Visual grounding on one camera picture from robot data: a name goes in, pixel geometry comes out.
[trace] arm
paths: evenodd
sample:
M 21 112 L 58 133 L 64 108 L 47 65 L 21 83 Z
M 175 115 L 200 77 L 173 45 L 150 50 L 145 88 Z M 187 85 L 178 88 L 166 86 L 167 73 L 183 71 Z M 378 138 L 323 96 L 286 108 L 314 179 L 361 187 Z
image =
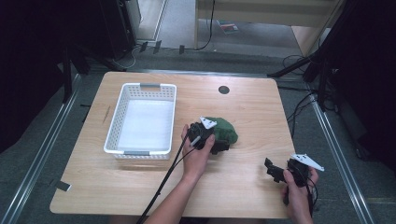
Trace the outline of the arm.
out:
M 182 138 L 186 136 L 188 128 L 189 126 L 186 124 L 181 135 Z M 183 159 L 183 176 L 145 223 L 173 224 L 180 221 L 192 191 L 205 171 L 210 149 L 214 144 L 215 135 L 212 134 L 207 138 L 204 148 L 192 151 Z M 192 149 L 193 147 L 190 147 L 190 140 L 187 138 L 183 146 L 183 156 Z
M 316 184 L 318 182 L 317 171 L 309 167 L 309 172 L 311 173 L 311 180 Z M 306 188 L 299 188 L 295 184 L 293 175 L 289 170 L 285 169 L 283 176 L 285 176 L 286 183 L 288 184 L 287 187 L 289 188 L 288 216 L 296 224 L 313 224 L 314 221 L 309 214 L 308 192 Z M 287 188 L 284 188 L 282 191 L 283 196 L 286 195 L 286 191 Z

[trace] human hand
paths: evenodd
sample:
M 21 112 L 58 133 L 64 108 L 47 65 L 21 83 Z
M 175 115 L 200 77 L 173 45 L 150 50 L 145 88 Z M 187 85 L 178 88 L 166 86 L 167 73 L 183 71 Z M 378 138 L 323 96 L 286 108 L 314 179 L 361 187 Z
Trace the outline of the human hand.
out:
M 181 134 L 182 139 L 186 136 L 188 129 L 189 125 L 184 125 L 183 132 Z M 210 149 L 215 144 L 215 135 L 211 134 L 206 139 L 205 146 L 200 150 L 196 150 L 194 147 L 191 147 L 190 143 L 190 139 L 187 137 L 183 146 L 183 156 L 186 156 L 191 150 L 193 151 L 183 159 L 184 172 L 182 179 L 187 179 L 196 183 L 205 171 Z
M 318 182 L 319 176 L 315 168 L 309 167 L 311 174 L 310 179 L 314 184 Z M 299 188 L 294 182 L 294 177 L 287 169 L 283 171 L 286 183 L 288 184 L 282 189 L 282 196 L 285 197 L 289 191 L 288 216 L 296 224 L 314 223 L 309 212 L 308 192 L 306 187 Z M 312 191 L 313 186 L 309 185 L 309 190 Z

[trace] person's left hand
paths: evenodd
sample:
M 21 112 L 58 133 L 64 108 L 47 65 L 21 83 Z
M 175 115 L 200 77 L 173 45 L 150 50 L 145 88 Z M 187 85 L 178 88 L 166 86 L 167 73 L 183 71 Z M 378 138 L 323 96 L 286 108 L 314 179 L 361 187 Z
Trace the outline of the person's left hand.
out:
M 189 129 L 189 125 L 184 125 L 183 132 L 181 134 L 181 138 L 184 139 Z M 194 147 L 190 146 L 190 139 L 187 137 L 186 142 L 183 146 L 183 156 L 189 153 L 184 159 L 184 172 L 183 177 L 184 179 L 188 179 L 193 182 L 197 182 L 201 175 L 204 173 L 207 160 L 209 158 L 210 149 L 215 144 L 215 135 L 211 134 L 205 142 L 205 146 L 198 150 L 194 149 Z

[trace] white plastic basket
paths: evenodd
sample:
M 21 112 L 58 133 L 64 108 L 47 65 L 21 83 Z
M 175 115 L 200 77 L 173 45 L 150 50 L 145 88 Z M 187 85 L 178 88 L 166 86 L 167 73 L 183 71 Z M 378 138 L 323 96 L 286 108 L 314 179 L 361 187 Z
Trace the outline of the white plastic basket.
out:
M 177 87 L 172 84 L 122 85 L 105 152 L 118 159 L 168 160 L 176 96 Z

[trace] green cloth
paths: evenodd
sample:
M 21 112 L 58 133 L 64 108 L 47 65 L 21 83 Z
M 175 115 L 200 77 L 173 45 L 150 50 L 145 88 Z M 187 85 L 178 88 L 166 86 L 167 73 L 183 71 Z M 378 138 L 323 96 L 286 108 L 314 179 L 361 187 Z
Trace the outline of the green cloth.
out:
M 238 140 L 238 134 L 236 134 L 233 125 L 225 119 L 222 118 L 210 118 L 206 119 L 213 120 L 218 124 L 215 126 L 215 137 L 216 140 L 225 140 L 229 144 L 234 144 Z

